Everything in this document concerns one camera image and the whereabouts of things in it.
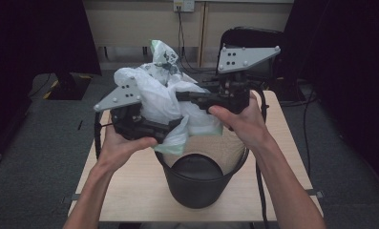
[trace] power outlet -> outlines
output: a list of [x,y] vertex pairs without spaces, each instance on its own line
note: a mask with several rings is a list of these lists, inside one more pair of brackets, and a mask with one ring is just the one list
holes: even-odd
[[174,11],[177,12],[180,8],[181,12],[195,11],[195,0],[174,0]]

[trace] bucket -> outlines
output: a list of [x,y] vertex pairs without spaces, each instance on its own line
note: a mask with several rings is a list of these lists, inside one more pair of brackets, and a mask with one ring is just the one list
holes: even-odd
[[222,136],[192,136],[182,156],[156,152],[174,199],[188,208],[213,204],[244,165],[248,150],[226,129]]

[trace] carpeted floor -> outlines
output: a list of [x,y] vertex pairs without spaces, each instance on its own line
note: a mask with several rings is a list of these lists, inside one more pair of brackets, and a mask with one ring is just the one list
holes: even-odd
[[[94,77],[81,101],[45,100],[55,77],[32,97],[23,125],[0,163],[0,228],[61,228],[93,141],[94,104],[114,87],[114,71]],[[48,75],[38,75],[33,91]],[[302,90],[309,94],[309,86]],[[283,107],[306,165],[303,132],[305,106]],[[311,154],[311,182],[331,229],[379,228],[379,181],[343,141],[319,100],[308,106],[306,132]],[[100,223],[100,228],[117,228]]]

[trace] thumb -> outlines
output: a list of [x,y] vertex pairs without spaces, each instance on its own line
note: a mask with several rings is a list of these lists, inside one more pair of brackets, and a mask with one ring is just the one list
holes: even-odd
[[128,142],[125,147],[128,152],[134,153],[135,151],[144,150],[157,144],[156,139],[153,137],[142,137],[140,139]]
[[231,126],[231,123],[234,120],[234,114],[232,114],[227,109],[220,107],[220,106],[212,106],[209,108],[209,113],[211,115],[214,115],[216,118],[218,118],[221,122],[224,124]]

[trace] wooden table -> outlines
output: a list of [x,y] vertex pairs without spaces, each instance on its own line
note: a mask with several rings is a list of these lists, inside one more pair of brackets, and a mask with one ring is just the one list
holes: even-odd
[[[296,144],[284,119],[278,99],[273,92],[264,92],[267,110],[266,125],[278,142],[297,179],[306,190],[312,185],[305,171]],[[106,123],[109,113],[104,114]],[[93,144],[76,193],[79,194],[94,166],[95,146]],[[265,188],[267,219],[276,220],[270,195]],[[318,199],[311,196],[321,211]],[[236,173],[220,198],[203,209],[183,207],[172,197],[162,166],[151,148],[136,152],[118,170],[105,198],[101,221],[263,221],[261,200],[255,175],[255,157],[249,155],[243,167]]]

